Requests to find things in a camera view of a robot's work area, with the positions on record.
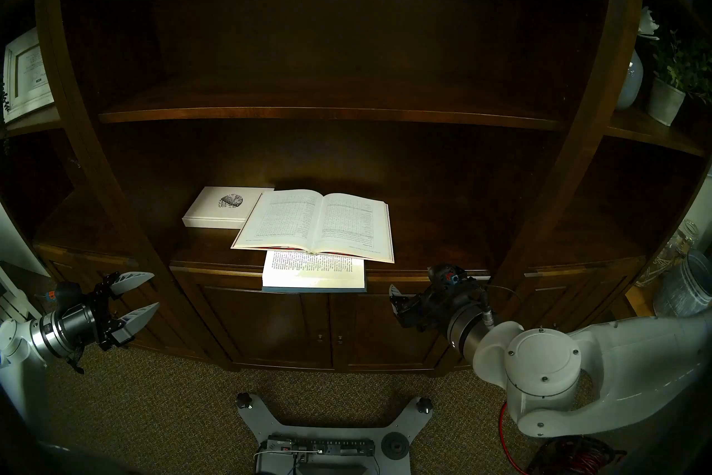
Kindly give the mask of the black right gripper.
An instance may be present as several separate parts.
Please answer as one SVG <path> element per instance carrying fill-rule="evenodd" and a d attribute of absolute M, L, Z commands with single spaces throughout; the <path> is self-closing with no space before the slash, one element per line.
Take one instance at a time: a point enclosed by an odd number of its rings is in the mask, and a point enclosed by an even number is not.
<path fill-rule="evenodd" d="M 389 301 L 400 327 L 427 330 L 447 330 L 450 320 L 463 307 L 476 306 L 486 310 L 486 289 L 478 283 L 449 286 L 430 285 L 424 292 L 409 296 L 391 284 Z"/>

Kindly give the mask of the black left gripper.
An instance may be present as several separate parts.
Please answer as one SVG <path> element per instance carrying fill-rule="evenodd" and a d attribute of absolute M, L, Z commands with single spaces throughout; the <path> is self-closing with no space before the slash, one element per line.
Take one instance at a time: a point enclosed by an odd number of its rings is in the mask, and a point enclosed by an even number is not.
<path fill-rule="evenodd" d="M 108 303 L 154 276 L 149 272 L 111 273 L 90 293 L 82 292 L 78 283 L 61 281 L 58 284 L 58 327 L 70 349 L 97 343 L 106 351 L 133 341 L 158 311 L 160 303 L 138 308 L 119 319 L 111 314 Z"/>

